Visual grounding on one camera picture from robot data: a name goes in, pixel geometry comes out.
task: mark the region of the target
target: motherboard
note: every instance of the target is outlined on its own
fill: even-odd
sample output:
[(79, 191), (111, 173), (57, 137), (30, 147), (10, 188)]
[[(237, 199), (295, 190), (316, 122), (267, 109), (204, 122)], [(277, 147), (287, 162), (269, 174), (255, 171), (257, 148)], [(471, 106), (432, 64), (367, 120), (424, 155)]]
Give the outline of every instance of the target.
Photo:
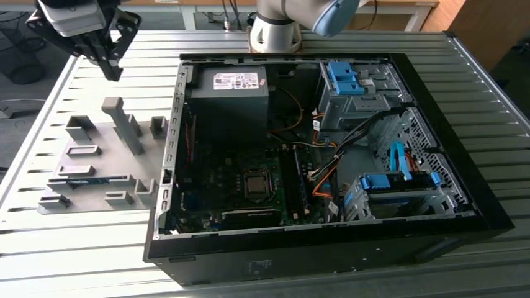
[(177, 202), (184, 233), (324, 222), (324, 201), (311, 196), (305, 147), (217, 152), (197, 148)]

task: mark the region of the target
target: workbench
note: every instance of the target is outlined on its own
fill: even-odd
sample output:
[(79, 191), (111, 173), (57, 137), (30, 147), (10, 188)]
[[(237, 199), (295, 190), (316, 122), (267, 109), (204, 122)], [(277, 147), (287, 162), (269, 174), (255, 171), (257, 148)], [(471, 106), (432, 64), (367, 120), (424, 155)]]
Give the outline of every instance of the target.
[(304, 34), (305, 52), (406, 53), (515, 229), (427, 264), (183, 289), (143, 262), (148, 210), (40, 215), (71, 115), (109, 122), (105, 96), (137, 121), (169, 116), (181, 53), (245, 52), (243, 33), (140, 31), (120, 82), (71, 58), (0, 185), (1, 297), (528, 297), (530, 125), (458, 39), (442, 33)]

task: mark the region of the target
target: ram slot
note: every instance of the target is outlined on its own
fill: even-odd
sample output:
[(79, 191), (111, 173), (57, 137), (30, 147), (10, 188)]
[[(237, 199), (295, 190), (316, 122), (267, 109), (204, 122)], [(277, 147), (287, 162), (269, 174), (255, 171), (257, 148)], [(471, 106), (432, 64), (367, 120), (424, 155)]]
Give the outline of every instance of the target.
[(307, 215), (308, 214), (307, 179), (301, 173), (301, 162), (300, 162), (300, 157), (299, 157), (296, 148), (293, 148), (293, 155), (295, 155), (295, 161), (296, 161), (297, 181), (300, 184), (300, 200), (301, 200), (301, 204), (304, 206), (304, 215)]
[(296, 155), (292, 148), (281, 148), (279, 162), (283, 180), (283, 192), (287, 205), (287, 216), (292, 220), (300, 220), (304, 216), (304, 203), (300, 194), (300, 175), (296, 166)]

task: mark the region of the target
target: cable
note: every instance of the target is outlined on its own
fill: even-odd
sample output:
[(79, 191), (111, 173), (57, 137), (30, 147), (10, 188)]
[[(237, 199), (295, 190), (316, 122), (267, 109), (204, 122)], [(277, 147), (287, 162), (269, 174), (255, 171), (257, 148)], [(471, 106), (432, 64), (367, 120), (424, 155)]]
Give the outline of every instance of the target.
[(36, 98), (20, 98), (20, 99), (5, 99), (0, 102), (8, 102), (8, 101), (46, 101), (45, 99), (36, 99)]
[(374, 0), (374, 14), (372, 14), (372, 20), (370, 21), (370, 24), (367, 24), (364, 27), (362, 27), (362, 28), (359, 28), (359, 29), (355, 29), (355, 31), (364, 30), (364, 29), (370, 30), (371, 27), (372, 27), (372, 25), (374, 25), (376, 16), (378, 16), (378, 0)]
[(203, 12), (201, 14), (205, 15), (205, 17), (208, 18), (208, 20), (211, 20), (213, 23), (224, 25), (224, 22), (221, 22), (220, 20), (212, 19), (212, 18), (208, 16), (208, 14), (205, 14), (204, 12)]
[(406, 152), (404, 157), (407, 157), (408, 167), (411, 168), (411, 171), (419, 171), (418, 165), (416, 165), (414, 158), (408, 152)]
[(273, 129), (273, 130), (271, 130), (271, 132), (284, 132), (284, 131), (287, 131), (287, 130), (289, 130), (289, 129), (293, 129), (293, 128), (297, 126), (297, 124), (300, 124), (301, 119), (303, 119), (303, 117), (304, 117), (304, 110), (303, 110), (303, 108), (301, 108), (301, 104), (300, 104), (297, 98), (287, 91), (287, 89), (284, 89), (284, 88), (280, 87), (280, 86), (276, 86), (276, 88), (277, 88), (277, 90), (281, 90), (283, 92), (287, 93), (287, 95), (289, 96), (289, 98), (291, 98), (291, 99), (293, 100), (293, 102), (296, 103), (297, 110), (299, 110), (299, 112), (300, 112), (300, 113), (299, 113), (299, 116), (297, 116), (297, 121), (296, 121), (296, 123), (295, 123), (293, 125), (291, 125), (291, 126), (283, 128), (283, 129)]
[(229, 17), (228, 17), (228, 11), (225, 10), (225, 3), (224, 3), (224, 0), (223, 0), (223, 13), (224, 13), (224, 22), (223, 22), (223, 27), (224, 27), (224, 30), (229, 30), (229, 26), (232, 25), (231, 23), (229, 23)]
[(0, 23), (12, 22), (13, 20), (20, 20), (21, 17), (24, 17), (26, 15), (28, 15), (28, 12), (21, 12), (17, 17), (13, 17), (12, 19), (8, 19), (8, 20), (0, 20)]
[(382, 111), (372, 115), (368, 119), (366, 119), (344, 136), (343, 140), (339, 142), (335, 148), (335, 154), (327, 164), (323, 165), (319, 169), (308, 173), (309, 180), (315, 179), (327, 168), (335, 165), (339, 162), (342, 156), (346, 153), (346, 149), (351, 146), (356, 141), (359, 141), (368, 133), (370, 127), (379, 121), (382, 118), (388, 117), (391, 115), (402, 114), (406, 110), (406, 107), (392, 107), (387, 111)]
[[(315, 144), (315, 145), (325, 145), (325, 143), (319, 143), (317, 142), (316, 134), (317, 134), (317, 131), (315, 130), (315, 132), (312, 133), (312, 144)], [(336, 148), (336, 144), (334, 142), (329, 142), (329, 146)]]
[(329, 194), (325, 194), (323, 192), (315, 192), (312, 194), (313, 197), (327, 197), (328, 199), (332, 199), (332, 196)]
[(237, 30), (243, 30), (241, 22), (239, 20), (237, 0), (233, 0), (233, 2), (232, 2), (232, 0), (228, 0), (228, 3), (229, 3), (229, 6), (232, 6), (232, 10), (233, 10), (233, 13), (235, 13), (235, 18), (237, 20)]
[(336, 169), (336, 165), (329, 169), (329, 171), (327, 172), (327, 174), (324, 175), (324, 177), (321, 178), (320, 182), (316, 184), (315, 189), (312, 190), (312, 195), (315, 194), (321, 194), (320, 192), (317, 192), (317, 189), (320, 188), (320, 186), (323, 185), (325, 179), (328, 178), (328, 176), (331, 175), (332, 171)]
[(324, 147), (324, 146), (321, 146), (321, 145), (313, 145), (313, 144), (309, 144), (309, 143), (305, 143), (305, 142), (291, 142), (291, 141), (285, 140), (284, 138), (281, 138), (279, 135), (276, 135), (273, 132), (268, 132), (268, 134), (269, 134), (277, 141), (280, 141), (281, 143), (299, 144), (299, 145), (309, 146), (309, 147), (313, 147), (313, 148), (323, 148), (323, 147)]

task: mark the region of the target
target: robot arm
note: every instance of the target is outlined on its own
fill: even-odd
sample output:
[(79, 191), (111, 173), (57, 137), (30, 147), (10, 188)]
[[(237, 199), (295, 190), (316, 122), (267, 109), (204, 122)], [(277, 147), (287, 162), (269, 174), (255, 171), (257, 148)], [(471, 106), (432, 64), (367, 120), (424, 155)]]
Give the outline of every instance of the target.
[(334, 36), (350, 23), (359, 1), (259, 0), (256, 21), (249, 33), (252, 51), (295, 52), (301, 42), (297, 24), (321, 36)]
[[(29, 29), (72, 56), (84, 55), (109, 81), (119, 81), (119, 60), (139, 30), (137, 14), (117, 9), (121, 0), (36, 0)], [(113, 41), (111, 29), (121, 37)]]
[[(97, 64), (105, 78), (119, 81), (117, 63), (139, 30), (141, 18), (123, 12), (127, 0), (36, 0), (26, 20), (29, 29), (72, 56), (84, 55)], [(348, 24), (359, 1), (364, 0), (257, 0), (257, 17), (249, 34), (256, 52), (295, 52), (300, 47), (297, 24), (321, 36), (338, 34)], [(111, 39), (111, 29), (121, 37)]]

